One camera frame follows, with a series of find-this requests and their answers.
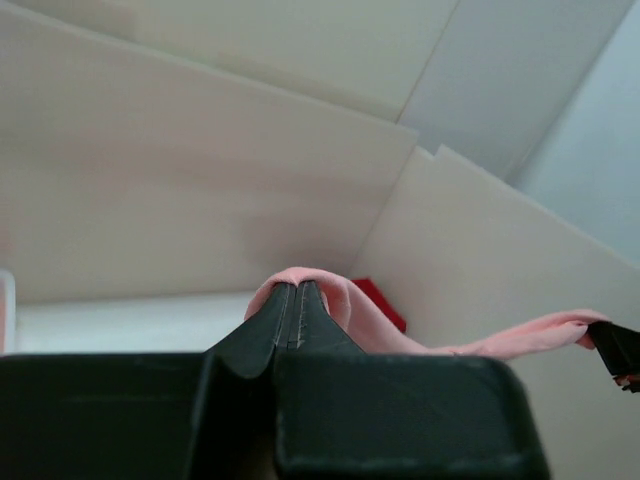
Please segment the pink polo shirt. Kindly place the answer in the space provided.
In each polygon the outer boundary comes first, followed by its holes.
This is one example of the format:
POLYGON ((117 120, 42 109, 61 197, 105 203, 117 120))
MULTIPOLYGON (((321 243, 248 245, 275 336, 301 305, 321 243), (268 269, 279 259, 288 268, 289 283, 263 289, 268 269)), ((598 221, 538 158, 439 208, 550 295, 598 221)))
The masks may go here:
POLYGON ((258 312, 276 284, 299 286, 305 281, 316 282, 330 317, 359 347, 374 354, 470 355, 508 361, 571 344, 593 350, 588 327, 612 324, 601 313, 571 310, 544 315, 470 344, 428 348, 401 333, 351 280, 306 267, 291 267, 269 277, 250 300, 244 318, 258 312))

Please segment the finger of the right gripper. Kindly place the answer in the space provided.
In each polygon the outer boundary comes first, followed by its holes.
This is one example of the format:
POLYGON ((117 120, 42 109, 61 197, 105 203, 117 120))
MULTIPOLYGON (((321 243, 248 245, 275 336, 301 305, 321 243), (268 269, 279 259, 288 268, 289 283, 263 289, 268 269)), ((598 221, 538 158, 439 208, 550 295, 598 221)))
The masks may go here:
POLYGON ((596 322, 588 334, 614 382, 623 390, 639 392, 640 334, 610 322, 596 322))

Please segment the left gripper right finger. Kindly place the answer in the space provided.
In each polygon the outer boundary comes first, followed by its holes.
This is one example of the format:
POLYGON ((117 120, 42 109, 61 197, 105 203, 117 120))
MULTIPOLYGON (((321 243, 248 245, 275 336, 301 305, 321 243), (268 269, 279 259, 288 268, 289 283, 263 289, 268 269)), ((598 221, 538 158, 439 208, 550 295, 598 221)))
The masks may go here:
POLYGON ((546 479, 527 395, 503 362, 363 352, 318 286, 296 290, 273 370, 282 479, 546 479))

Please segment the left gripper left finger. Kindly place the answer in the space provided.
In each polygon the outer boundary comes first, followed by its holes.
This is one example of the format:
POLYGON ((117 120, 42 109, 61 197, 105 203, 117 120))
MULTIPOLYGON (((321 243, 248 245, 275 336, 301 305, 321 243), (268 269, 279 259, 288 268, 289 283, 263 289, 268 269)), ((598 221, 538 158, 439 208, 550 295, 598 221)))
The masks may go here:
POLYGON ((226 300, 35 309, 1 360, 5 479, 271 479, 289 287, 226 300))

